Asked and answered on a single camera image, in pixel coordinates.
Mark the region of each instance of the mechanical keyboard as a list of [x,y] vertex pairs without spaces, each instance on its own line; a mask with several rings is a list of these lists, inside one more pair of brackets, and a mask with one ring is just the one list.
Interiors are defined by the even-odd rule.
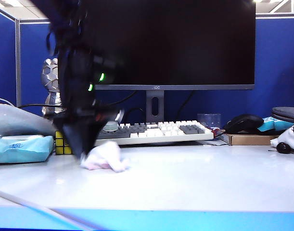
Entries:
[[198,121],[116,124],[115,129],[99,133],[95,145],[115,141],[119,145],[199,141],[213,139],[213,133]]

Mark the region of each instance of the blue tissue package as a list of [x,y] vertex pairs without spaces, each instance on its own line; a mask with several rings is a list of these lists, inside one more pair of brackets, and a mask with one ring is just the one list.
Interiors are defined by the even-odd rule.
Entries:
[[264,118],[263,120],[264,120],[263,125],[258,127],[259,131],[268,131],[271,129],[275,129],[276,131],[281,131],[281,130],[288,129],[293,125],[293,123],[275,119],[273,117],[267,117],[267,118]]
[[276,131],[286,130],[288,128],[291,128],[293,125],[294,123],[274,119],[274,127]]
[[274,118],[273,117],[267,117],[263,118],[264,123],[260,127],[258,127],[259,131],[268,131],[271,129],[274,129]]
[[52,136],[31,140],[3,140],[0,138],[0,164],[45,161],[53,150]]

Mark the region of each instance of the monitor stand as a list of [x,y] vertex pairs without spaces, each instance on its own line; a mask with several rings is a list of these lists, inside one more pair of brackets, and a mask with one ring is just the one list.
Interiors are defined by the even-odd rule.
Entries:
[[164,121],[164,91],[146,90],[146,122]]

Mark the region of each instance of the black monitor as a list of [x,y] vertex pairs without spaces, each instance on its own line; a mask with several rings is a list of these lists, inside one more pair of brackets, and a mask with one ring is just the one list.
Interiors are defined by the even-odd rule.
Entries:
[[85,0],[97,89],[252,89],[253,0]]

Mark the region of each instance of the white cloth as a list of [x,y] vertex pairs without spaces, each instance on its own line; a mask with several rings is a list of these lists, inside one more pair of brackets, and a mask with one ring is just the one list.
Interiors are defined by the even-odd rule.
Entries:
[[93,148],[88,157],[82,157],[80,166],[89,170],[111,168],[115,172],[123,172],[128,167],[128,160],[121,161],[120,148],[116,142],[108,141]]

